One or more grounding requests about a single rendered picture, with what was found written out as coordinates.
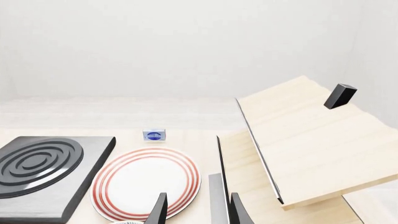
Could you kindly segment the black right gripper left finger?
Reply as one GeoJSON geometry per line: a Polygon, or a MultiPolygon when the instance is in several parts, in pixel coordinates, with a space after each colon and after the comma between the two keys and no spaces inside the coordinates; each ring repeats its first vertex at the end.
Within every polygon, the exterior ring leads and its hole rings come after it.
{"type": "Polygon", "coordinates": [[[155,203],[151,213],[144,224],[165,224],[167,218],[168,200],[167,194],[162,192],[155,203]]]}

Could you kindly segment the black rectangular block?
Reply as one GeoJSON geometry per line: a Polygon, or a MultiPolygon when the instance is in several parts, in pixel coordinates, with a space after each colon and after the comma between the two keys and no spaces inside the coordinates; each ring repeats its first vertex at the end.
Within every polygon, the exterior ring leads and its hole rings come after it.
{"type": "Polygon", "coordinates": [[[339,83],[331,92],[323,105],[329,110],[332,110],[334,108],[348,104],[357,90],[357,88],[352,87],[351,85],[339,83]]]}

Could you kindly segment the white plate with red rings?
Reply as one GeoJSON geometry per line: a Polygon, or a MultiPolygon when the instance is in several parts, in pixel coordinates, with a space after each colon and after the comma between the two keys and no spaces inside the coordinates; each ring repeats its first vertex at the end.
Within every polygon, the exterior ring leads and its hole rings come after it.
{"type": "Polygon", "coordinates": [[[201,173],[184,152],[164,147],[129,151],[103,166],[92,181],[94,209],[111,222],[144,222],[159,195],[167,194],[167,218],[187,208],[201,187],[201,173]]]}

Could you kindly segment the flat black stove plate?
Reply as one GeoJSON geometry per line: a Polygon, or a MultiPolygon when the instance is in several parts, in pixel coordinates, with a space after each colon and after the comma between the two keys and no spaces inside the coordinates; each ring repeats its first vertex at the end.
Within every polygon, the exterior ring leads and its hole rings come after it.
{"type": "Polygon", "coordinates": [[[113,136],[19,136],[0,148],[0,224],[66,224],[113,136]]]}

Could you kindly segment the small blue and white box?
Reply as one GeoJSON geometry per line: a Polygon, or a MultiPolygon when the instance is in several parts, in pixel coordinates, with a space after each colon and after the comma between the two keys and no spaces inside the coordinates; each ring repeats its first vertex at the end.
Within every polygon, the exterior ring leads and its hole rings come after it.
{"type": "Polygon", "coordinates": [[[167,137],[166,129],[162,128],[143,129],[142,135],[145,141],[165,141],[167,137]]]}

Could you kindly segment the pale wooden cabinet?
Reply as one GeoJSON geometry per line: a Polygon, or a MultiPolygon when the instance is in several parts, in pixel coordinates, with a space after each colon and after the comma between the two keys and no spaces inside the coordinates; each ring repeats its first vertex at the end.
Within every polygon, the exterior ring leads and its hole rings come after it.
{"type": "Polygon", "coordinates": [[[254,224],[398,224],[378,185],[398,180],[398,129],[301,76],[235,100],[245,128],[217,139],[227,209],[254,224]]]}

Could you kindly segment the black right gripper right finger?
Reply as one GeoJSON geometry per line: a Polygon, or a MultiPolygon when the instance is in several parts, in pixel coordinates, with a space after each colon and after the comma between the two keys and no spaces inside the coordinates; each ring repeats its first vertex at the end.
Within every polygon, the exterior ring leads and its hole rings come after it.
{"type": "Polygon", "coordinates": [[[229,220],[230,224],[254,224],[236,192],[231,194],[229,220]]]}

